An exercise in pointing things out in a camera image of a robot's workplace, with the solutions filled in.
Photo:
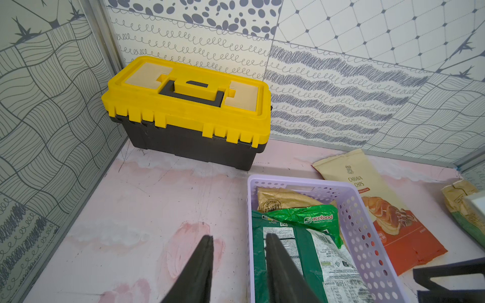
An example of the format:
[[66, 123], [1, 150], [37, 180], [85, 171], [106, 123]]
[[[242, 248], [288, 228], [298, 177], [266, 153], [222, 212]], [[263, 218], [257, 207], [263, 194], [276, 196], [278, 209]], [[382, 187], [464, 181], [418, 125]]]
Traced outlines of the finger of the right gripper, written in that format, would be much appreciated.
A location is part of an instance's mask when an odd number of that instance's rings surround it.
[[419, 302], [484, 302], [484, 258], [413, 270]]

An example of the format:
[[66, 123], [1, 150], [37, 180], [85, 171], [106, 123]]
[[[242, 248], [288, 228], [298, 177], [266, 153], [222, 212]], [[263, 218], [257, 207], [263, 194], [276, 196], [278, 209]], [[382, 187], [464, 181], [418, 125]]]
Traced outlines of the beige red cassava chips bag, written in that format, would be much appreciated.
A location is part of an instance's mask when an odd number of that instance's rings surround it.
[[362, 150], [319, 160], [312, 166], [325, 180], [357, 188], [398, 275], [448, 252], [391, 190]]

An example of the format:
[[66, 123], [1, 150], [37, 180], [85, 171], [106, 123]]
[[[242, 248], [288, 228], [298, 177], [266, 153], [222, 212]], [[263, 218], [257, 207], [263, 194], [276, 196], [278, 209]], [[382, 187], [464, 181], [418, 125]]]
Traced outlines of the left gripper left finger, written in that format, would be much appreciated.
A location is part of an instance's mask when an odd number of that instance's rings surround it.
[[213, 237], [205, 235], [201, 238], [183, 271], [161, 300], [170, 302], [210, 302], [213, 276]]

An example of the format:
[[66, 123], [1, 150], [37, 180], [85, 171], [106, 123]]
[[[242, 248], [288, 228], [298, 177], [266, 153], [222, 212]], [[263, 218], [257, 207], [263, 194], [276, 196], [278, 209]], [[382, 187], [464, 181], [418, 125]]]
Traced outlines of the gold foil chips bag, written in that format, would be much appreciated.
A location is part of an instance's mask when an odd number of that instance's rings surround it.
[[441, 192], [445, 197], [445, 206], [455, 221], [484, 247], [484, 211], [472, 202], [474, 198], [484, 198], [484, 192], [465, 179], [442, 188]]

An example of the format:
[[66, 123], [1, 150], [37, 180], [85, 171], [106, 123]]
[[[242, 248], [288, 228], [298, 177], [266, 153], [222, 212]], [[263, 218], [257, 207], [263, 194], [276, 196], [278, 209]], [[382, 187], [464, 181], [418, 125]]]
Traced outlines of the red gold chips bag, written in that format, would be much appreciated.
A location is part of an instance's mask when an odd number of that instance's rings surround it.
[[285, 212], [288, 214], [334, 215], [337, 209], [296, 191], [284, 188], [258, 188], [260, 213]]

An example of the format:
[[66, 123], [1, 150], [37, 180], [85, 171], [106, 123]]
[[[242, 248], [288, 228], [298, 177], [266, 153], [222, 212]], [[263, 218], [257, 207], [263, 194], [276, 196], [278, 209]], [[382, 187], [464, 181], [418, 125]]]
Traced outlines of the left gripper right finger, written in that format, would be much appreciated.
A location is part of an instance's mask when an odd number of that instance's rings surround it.
[[266, 235], [265, 252], [269, 302], [320, 302], [276, 234]]

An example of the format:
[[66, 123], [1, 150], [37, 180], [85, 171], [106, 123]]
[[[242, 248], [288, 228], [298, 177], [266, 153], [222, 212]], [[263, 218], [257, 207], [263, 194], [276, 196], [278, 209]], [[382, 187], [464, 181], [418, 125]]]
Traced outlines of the dark green striped snack bag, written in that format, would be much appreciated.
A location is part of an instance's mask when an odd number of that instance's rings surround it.
[[338, 223], [328, 223], [322, 231], [293, 223], [279, 222], [267, 214], [251, 212], [253, 272], [256, 302], [269, 302], [266, 266], [266, 235], [275, 234], [294, 262], [300, 275], [320, 302], [373, 302], [373, 298], [350, 254], [337, 247], [339, 236], [330, 232]]

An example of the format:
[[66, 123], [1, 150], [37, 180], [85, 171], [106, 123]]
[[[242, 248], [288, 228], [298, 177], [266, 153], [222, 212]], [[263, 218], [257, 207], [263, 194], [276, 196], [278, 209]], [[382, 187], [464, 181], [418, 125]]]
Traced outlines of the green Chuba cassava chips bag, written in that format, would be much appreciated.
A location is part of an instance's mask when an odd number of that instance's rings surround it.
[[281, 209], [267, 212], [265, 215], [279, 222], [324, 232], [331, 236], [339, 249], [343, 245], [338, 209], [333, 205]]

